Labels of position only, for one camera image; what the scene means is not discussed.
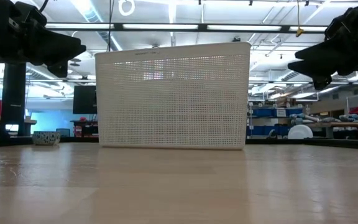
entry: white round object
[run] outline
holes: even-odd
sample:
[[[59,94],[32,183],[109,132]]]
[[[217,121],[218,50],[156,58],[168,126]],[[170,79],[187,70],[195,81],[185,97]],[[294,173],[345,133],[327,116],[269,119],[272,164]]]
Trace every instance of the white round object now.
[[[313,138],[313,132],[311,129],[304,125],[299,124],[290,129],[288,133],[288,139],[305,139],[305,138]]]
[[[131,4],[131,9],[129,11],[124,11],[124,9],[122,8],[122,5],[125,2],[129,2]],[[119,9],[119,13],[121,13],[121,15],[123,16],[129,16],[131,15],[134,11],[135,11],[135,1],[134,0],[119,0],[118,2],[118,9]]]

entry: white plastic basket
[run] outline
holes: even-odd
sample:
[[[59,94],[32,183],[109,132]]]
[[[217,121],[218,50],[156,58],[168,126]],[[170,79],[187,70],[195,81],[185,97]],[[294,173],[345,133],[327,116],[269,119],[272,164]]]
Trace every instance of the white plastic basket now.
[[[96,54],[99,143],[242,149],[250,44]]]

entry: ceramic bowl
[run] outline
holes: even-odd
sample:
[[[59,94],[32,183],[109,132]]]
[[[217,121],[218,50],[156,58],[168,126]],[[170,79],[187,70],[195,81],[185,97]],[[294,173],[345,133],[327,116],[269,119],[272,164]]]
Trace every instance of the ceramic bowl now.
[[[34,131],[32,142],[39,146],[53,146],[60,142],[60,133],[56,131]]]

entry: ceiling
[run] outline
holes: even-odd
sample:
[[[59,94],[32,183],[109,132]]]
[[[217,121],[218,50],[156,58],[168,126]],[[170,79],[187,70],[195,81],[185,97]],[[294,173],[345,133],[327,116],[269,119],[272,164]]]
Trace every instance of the ceiling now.
[[[44,0],[23,0],[40,8]],[[285,24],[298,23],[298,7],[296,1],[249,1],[240,0],[204,0],[198,5],[198,0],[134,0],[132,14],[123,16],[120,12],[131,10],[130,0],[115,0],[112,12],[112,22],[122,23],[217,23],[217,24]],[[299,22],[301,25],[327,26],[336,16],[343,14],[348,7],[358,6],[358,1],[306,1],[299,2]],[[96,12],[98,22],[109,22],[109,0],[57,0],[49,1],[43,14],[48,22],[89,22],[87,13],[89,10]],[[87,46],[87,52],[78,56],[81,60],[79,67],[72,67],[69,74],[71,79],[79,79],[88,76],[95,79],[94,55],[104,52],[107,43],[95,31],[59,31],[65,35],[80,38]],[[253,34],[253,33],[224,33],[224,32],[112,32],[115,43],[122,50],[171,47],[173,45],[213,44],[231,42],[233,38],[241,38],[252,44],[250,59],[250,80],[282,80],[294,82],[309,82],[310,78],[287,70],[287,64],[295,60],[294,53],[324,40],[323,34],[303,34],[295,37],[294,34]],[[54,76],[43,68],[32,67],[41,70],[49,77]],[[73,86],[78,83],[64,83]],[[299,91],[311,91],[311,85],[250,85],[250,93],[258,98],[261,91],[266,91],[269,96],[277,93],[298,93]],[[62,96],[70,96],[69,91],[61,93]]]

